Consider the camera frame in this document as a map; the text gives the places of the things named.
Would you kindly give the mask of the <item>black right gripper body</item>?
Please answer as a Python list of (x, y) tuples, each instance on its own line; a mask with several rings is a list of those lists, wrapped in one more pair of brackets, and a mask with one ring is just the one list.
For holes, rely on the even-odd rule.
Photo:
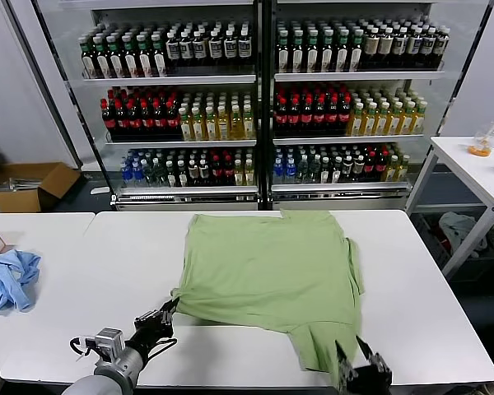
[(367, 365), (352, 368), (340, 365), (340, 394), (388, 395), (392, 383), (392, 371), (389, 368)]

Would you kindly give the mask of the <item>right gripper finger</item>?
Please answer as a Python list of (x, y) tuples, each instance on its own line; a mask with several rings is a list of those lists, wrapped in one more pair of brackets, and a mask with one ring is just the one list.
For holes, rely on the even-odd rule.
[(371, 350), (371, 347), (359, 336), (356, 336), (357, 344), (361, 349), (362, 354), (366, 358), (366, 360), (369, 362), (370, 365), (373, 365), (374, 367), (377, 368), (377, 370), (380, 373), (390, 373), (391, 370), (387, 366), (386, 362), (384, 361), (384, 358), (379, 354), (379, 353), (374, 353), (373, 350)]
[(347, 356), (338, 341), (335, 341), (335, 346), (337, 350), (340, 380), (352, 381), (356, 377), (356, 371), (353, 369), (351, 363), (348, 361)]

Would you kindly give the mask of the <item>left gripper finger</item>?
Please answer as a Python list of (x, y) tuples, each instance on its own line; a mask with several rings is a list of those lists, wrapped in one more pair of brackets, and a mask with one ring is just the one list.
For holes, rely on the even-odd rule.
[(177, 310), (179, 300), (169, 300), (161, 306), (161, 325), (164, 327), (171, 327), (173, 322), (173, 315)]
[(135, 323), (161, 323), (161, 308), (153, 309), (140, 317), (135, 318)]

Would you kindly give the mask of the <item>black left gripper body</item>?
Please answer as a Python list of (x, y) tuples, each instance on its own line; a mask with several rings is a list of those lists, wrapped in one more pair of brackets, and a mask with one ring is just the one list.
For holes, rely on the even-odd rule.
[(174, 345), (173, 326), (161, 323), (134, 323), (135, 333), (125, 342), (142, 358), (154, 358)]

